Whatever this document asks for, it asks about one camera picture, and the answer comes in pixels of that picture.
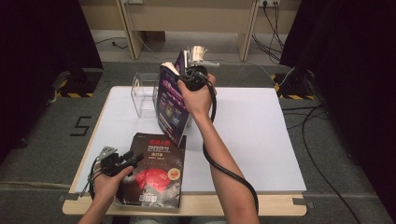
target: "book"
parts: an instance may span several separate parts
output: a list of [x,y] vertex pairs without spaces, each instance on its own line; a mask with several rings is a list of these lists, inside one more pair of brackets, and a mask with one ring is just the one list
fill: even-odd
[[179,146],[186,129],[190,113],[184,105],[183,97],[177,86],[178,76],[184,75],[187,67],[187,51],[182,50],[175,63],[163,63],[156,96],[156,113],[164,134]]
[[122,205],[178,209],[180,206],[186,136],[176,147],[164,134],[137,133],[131,144],[143,153],[133,174],[120,182],[117,198]]

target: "wall socket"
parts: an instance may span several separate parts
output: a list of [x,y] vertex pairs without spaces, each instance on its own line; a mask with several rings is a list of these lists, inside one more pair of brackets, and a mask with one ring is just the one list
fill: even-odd
[[263,2],[267,1],[267,7],[275,7],[275,3],[279,6],[280,0],[260,0],[259,7],[263,7]]

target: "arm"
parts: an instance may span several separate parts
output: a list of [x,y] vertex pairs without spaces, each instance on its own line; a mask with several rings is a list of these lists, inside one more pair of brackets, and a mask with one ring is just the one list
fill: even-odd
[[[209,81],[215,84],[216,79],[209,75]],[[177,85],[187,109],[201,132],[210,157],[222,167],[244,177],[208,116],[212,103],[208,87],[189,91],[182,81]],[[213,166],[210,166],[210,171],[227,223],[259,223],[254,199],[248,188]]]
[[130,174],[133,169],[132,166],[127,167],[119,174],[112,177],[104,174],[95,176],[95,197],[87,212],[79,221],[80,224],[97,224],[102,221],[107,209],[113,203],[114,196],[119,188],[119,183],[125,176]]

